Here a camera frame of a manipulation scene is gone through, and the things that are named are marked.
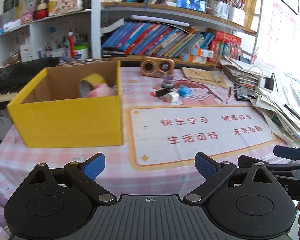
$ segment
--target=blue sticky note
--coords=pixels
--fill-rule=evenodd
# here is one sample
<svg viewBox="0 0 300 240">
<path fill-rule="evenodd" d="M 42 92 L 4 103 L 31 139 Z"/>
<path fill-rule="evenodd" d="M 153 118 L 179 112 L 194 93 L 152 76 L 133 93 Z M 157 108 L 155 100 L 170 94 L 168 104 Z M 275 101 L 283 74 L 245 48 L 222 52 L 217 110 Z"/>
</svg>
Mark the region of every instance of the blue sticky note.
<svg viewBox="0 0 300 240">
<path fill-rule="evenodd" d="M 55 33 L 57 28 L 55 26 L 50 27 L 50 33 Z"/>
</svg>

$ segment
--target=gray ribbed plate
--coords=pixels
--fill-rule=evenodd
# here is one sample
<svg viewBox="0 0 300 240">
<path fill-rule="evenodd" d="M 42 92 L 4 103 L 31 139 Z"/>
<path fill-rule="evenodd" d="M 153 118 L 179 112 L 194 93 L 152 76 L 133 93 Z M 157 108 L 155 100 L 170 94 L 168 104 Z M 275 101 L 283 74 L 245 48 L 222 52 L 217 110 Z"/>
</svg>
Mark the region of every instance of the gray ribbed plate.
<svg viewBox="0 0 300 240">
<path fill-rule="evenodd" d="M 122 196 L 115 205 L 99 207 L 77 232 L 60 240 L 235 240 L 217 228 L 198 206 L 177 196 Z M 276 240 L 288 240 L 282 235 Z"/>
</svg>

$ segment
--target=green lid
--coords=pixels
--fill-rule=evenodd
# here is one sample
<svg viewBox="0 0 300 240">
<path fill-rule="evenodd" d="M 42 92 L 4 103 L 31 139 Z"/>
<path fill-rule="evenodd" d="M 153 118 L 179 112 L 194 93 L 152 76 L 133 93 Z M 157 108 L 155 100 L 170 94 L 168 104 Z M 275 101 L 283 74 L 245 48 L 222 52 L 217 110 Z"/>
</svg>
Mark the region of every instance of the green lid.
<svg viewBox="0 0 300 240">
<path fill-rule="evenodd" d="M 81 50 L 81 49 L 87 49 L 88 45 L 87 44 L 79 44 L 79 45 L 75 45 L 73 47 L 74 50 Z"/>
</svg>

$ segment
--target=printed cartoon girl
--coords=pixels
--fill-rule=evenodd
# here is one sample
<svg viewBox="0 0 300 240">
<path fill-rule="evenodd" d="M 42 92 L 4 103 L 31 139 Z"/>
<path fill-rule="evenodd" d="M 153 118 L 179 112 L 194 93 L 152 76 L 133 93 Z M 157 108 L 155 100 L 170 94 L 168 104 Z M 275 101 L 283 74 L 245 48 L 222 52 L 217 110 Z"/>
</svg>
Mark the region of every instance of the printed cartoon girl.
<svg viewBox="0 0 300 240">
<path fill-rule="evenodd" d="M 214 94 L 207 86 L 189 80 L 176 80 L 173 90 L 177 91 L 181 85 L 191 89 L 191 94 L 185 98 L 179 97 L 178 105 L 221 105 L 222 99 Z"/>
</svg>

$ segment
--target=table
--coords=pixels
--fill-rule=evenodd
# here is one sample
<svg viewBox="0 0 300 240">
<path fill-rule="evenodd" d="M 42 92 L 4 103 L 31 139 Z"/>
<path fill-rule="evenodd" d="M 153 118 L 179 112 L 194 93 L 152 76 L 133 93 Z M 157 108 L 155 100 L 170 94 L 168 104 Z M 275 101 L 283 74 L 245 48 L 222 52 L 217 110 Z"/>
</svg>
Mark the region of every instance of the table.
<svg viewBox="0 0 300 240">
<path fill-rule="evenodd" d="M 171 108 L 164 99 L 154 96 L 162 79 L 142 76 L 138 67 L 121 68 L 125 126 L 125 144 L 122 146 L 27 148 L 12 126 L 0 145 L 2 194 L 9 198 L 38 163 L 61 168 L 71 161 L 83 162 L 98 152 L 105 155 L 106 167 L 96 182 L 117 197 L 120 194 L 180 194 L 183 197 L 204 182 L 194 167 L 194 156 L 198 151 L 212 153 L 218 162 L 236 163 L 241 154 L 271 163 L 287 162 L 273 155 L 273 147 L 282 142 L 267 139 L 271 131 L 249 103 L 231 99 L 227 105 L 227 89 L 191 83 L 181 70 L 175 70 L 174 77 L 178 80 L 176 86 L 191 87 L 192 94 L 179 99 Z M 226 127 L 231 130 L 223 133 L 222 129 Z M 243 142 L 251 147 L 240 146 Z"/>
</svg>

